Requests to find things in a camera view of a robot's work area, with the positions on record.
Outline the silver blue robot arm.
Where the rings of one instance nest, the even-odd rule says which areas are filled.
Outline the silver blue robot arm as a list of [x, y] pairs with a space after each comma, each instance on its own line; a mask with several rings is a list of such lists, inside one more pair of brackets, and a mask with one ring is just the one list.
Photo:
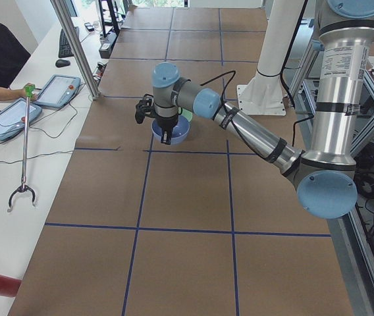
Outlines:
[[214, 120], [236, 134], [258, 156], [289, 179], [305, 210], [324, 219], [350, 212], [358, 193], [356, 163], [350, 154], [360, 109], [363, 75], [374, 41], [374, 1], [320, 1], [315, 34], [324, 53], [311, 145], [292, 147], [257, 123], [254, 115], [283, 115], [281, 72], [306, 8], [305, 1], [275, 1], [255, 76], [238, 87], [232, 106], [213, 90], [181, 77], [176, 65], [160, 63], [152, 72], [152, 112], [169, 144], [179, 109]]

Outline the person's hand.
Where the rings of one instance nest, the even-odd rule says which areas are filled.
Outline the person's hand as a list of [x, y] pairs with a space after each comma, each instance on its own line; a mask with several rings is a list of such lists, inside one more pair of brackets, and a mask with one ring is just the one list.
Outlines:
[[[24, 99], [28, 98], [28, 94], [27, 94], [26, 88], [22, 88], [20, 94], [21, 94], [22, 98], [24, 98]], [[37, 96], [38, 95], [35, 93], [35, 91], [31, 91], [30, 101], [35, 101], [37, 99]]]

